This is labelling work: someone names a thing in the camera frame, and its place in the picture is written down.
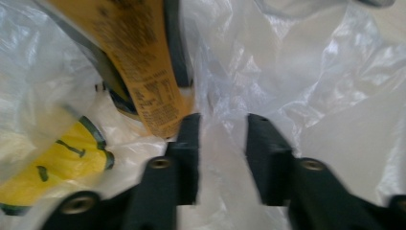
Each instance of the bolt hole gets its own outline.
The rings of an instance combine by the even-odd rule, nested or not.
[[[158,160],[154,160],[150,163],[150,166],[152,167],[152,169],[164,169],[169,167],[170,165],[170,161],[167,159],[158,159]]]
[[[325,168],[325,166],[317,161],[314,160],[306,160],[302,162],[302,166],[308,170],[312,171],[321,171]]]
[[[82,196],[69,200],[60,211],[66,215],[80,214],[90,210],[96,203],[91,196]]]

